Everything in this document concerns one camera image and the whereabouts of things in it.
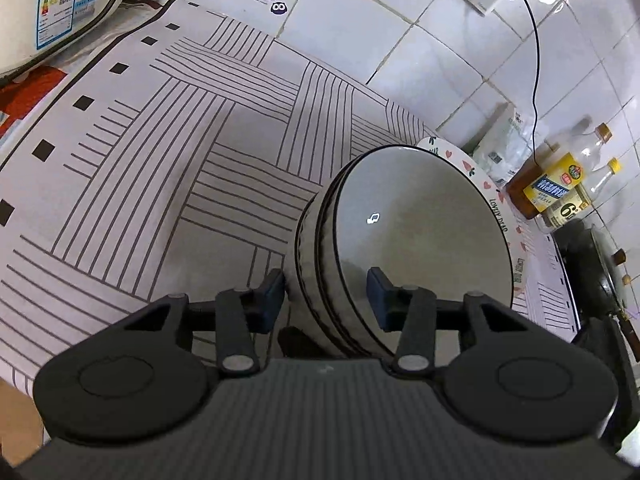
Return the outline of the small white bowl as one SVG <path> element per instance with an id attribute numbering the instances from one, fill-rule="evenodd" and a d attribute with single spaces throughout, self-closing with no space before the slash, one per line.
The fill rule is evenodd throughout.
<path id="1" fill-rule="evenodd" d="M 288 283 L 290 324 L 301 330 L 330 356 L 346 358 L 354 352 L 331 321 L 324 304 L 316 270 L 314 270 L 314 226 L 318 214 L 316 200 L 311 200 L 297 220 L 285 257 L 284 273 Z"/>

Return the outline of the cream rice cooker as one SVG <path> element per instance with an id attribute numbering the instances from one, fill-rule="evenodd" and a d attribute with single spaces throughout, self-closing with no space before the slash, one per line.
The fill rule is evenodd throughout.
<path id="1" fill-rule="evenodd" d="M 1 0 L 1 83 L 80 39 L 122 0 Z"/>

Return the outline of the pink rabbit print plate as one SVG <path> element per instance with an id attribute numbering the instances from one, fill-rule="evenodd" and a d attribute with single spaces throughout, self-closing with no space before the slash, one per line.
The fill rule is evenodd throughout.
<path id="1" fill-rule="evenodd" d="M 525 230 L 514 216 L 510 203 L 498 186 L 488 174 L 474 162 L 471 156 L 465 154 L 461 148 L 440 138 L 439 136 L 427 136 L 416 144 L 445 162 L 450 162 L 454 168 L 474 185 L 482 194 L 486 203 L 494 214 L 502 235 L 506 240 L 512 264 L 513 293 L 515 297 L 524 294 L 527 278 L 527 259 L 529 255 Z"/>

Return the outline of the striped table mat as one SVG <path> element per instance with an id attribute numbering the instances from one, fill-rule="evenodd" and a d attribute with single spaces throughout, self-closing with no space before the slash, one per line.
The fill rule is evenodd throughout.
<path id="1" fill-rule="evenodd" d="M 2 380 L 30 393 L 52 356 L 170 292 L 258 285 L 338 170 L 419 142 L 501 219 L 514 310 L 572 339 L 552 241 L 506 218 L 469 157 L 329 65 L 172 0 L 96 50 L 2 145 Z"/>

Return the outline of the white salt bag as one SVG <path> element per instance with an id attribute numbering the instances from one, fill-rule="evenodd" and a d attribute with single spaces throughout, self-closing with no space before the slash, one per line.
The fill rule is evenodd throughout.
<path id="1" fill-rule="evenodd" d="M 472 154 L 474 162 L 504 188 L 533 153 L 533 118 L 506 104 Z"/>

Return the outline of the yellow label cooking wine bottle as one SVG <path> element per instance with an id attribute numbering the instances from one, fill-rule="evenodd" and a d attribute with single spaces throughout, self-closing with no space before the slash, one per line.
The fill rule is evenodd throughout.
<path id="1" fill-rule="evenodd" d="M 567 131 L 544 140 L 506 185 L 512 205 L 527 220 L 542 214 L 597 168 L 612 136 L 611 128 L 601 122 L 591 131 Z"/>

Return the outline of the large white ribbed bowl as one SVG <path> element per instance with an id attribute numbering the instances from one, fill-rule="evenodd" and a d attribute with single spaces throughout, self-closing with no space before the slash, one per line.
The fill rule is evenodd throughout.
<path id="1" fill-rule="evenodd" d="M 349 350 L 389 359 L 398 346 L 398 333 L 381 330 L 369 304 L 372 268 L 397 287 L 420 286 L 440 299 L 480 290 L 510 306 L 506 232 L 451 162 L 422 148 L 376 148 L 347 164 L 323 203 L 319 270 L 330 318 Z"/>

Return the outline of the clear vinegar bottle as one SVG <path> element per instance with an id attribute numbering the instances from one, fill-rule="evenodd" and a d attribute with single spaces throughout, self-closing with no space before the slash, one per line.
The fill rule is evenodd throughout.
<path id="1" fill-rule="evenodd" d="M 593 206 L 602 190 L 620 170 L 620 161 L 611 158 L 601 168 L 590 172 L 585 180 L 540 215 L 536 220 L 538 228 L 544 233 L 551 233 L 565 226 L 570 220 L 578 218 Z"/>

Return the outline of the medium white ribbed bowl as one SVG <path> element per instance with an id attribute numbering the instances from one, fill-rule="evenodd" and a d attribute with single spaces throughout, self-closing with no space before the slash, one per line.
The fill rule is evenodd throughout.
<path id="1" fill-rule="evenodd" d="M 292 322 L 329 356 L 381 358 L 389 348 L 367 328 L 346 292 L 333 253 L 332 226 L 337 184 L 328 184 L 303 210 L 291 243 L 286 276 L 292 281 Z"/>

